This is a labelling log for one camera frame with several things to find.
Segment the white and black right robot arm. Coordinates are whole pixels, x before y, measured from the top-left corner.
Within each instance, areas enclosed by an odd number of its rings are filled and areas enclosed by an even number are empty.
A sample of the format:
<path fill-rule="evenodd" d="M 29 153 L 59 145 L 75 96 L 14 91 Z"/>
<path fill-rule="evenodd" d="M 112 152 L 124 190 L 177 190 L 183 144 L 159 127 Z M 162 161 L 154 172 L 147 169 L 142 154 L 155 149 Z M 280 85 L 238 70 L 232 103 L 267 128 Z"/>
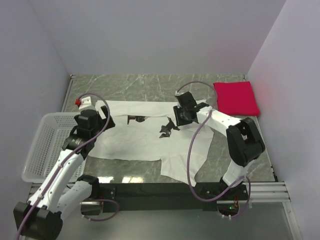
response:
<path fill-rule="evenodd" d="M 220 179 L 223 184 L 219 187 L 219 193 L 226 200 L 232 199 L 237 194 L 236 186 L 245 179 L 252 161 L 258 159 L 266 150 L 256 123 L 249 117 L 241 119 L 229 116 L 214 109 L 208 103 L 197 103 L 189 91 L 185 93 L 176 92 L 175 98 L 178 105 L 173 107 L 173 112 L 177 126 L 199 124 L 192 136 L 187 152 L 186 175 L 190 189 L 194 191 L 190 175 L 193 143 L 200 130 L 204 126 L 208 126 L 224 135 L 227 140 L 231 162 Z"/>

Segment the white t shirt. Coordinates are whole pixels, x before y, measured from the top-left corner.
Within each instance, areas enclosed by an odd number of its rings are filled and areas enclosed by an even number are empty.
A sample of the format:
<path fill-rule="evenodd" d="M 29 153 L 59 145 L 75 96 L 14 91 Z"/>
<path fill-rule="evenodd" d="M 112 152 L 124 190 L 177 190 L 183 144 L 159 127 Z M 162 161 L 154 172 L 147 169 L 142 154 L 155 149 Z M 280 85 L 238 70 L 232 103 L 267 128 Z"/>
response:
<path fill-rule="evenodd" d="M 164 136 L 160 130 L 175 122 L 174 102 L 108 101 L 115 127 L 107 129 L 96 140 L 89 156 L 128 161 L 161 161 L 160 174 L 188 184 L 187 153 L 198 124 L 171 130 Z M 204 126 L 193 143 L 190 158 L 191 185 L 207 160 L 214 132 Z"/>

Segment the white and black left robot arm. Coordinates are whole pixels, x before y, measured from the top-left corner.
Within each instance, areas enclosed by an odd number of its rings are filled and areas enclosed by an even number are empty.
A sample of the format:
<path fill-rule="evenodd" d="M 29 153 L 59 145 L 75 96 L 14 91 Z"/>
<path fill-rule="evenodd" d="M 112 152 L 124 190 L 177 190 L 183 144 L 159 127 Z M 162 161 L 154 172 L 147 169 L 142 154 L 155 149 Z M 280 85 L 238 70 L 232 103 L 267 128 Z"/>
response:
<path fill-rule="evenodd" d="M 94 148 L 97 138 L 115 127 L 107 104 L 101 108 L 104 117 L 94 109 L 82 110 L 74 117 L 76 125 L 65 139 L 58 159 L 38 190 L 26 201 L 18 202 L 13 210 L 17 227 L 16 239 L 55 240 L 64 219 L 80 202 L 96 200 L 100 195 L 97 177 L 80 176 L 64 193 L 69 180 Z"/>

